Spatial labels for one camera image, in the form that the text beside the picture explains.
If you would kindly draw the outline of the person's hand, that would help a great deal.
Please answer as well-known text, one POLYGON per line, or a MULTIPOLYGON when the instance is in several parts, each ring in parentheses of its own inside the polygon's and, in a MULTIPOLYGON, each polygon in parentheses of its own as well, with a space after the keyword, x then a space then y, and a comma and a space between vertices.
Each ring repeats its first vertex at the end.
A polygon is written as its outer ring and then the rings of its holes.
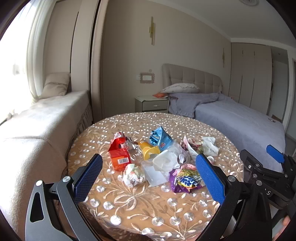
POLYGON ((276 240, 281 233, 284 231, 284 229, 287 227, 287 225, 290 222, 290 217, 286 216, 285 218, 282 218, 273 228, 273 240, 276 240))

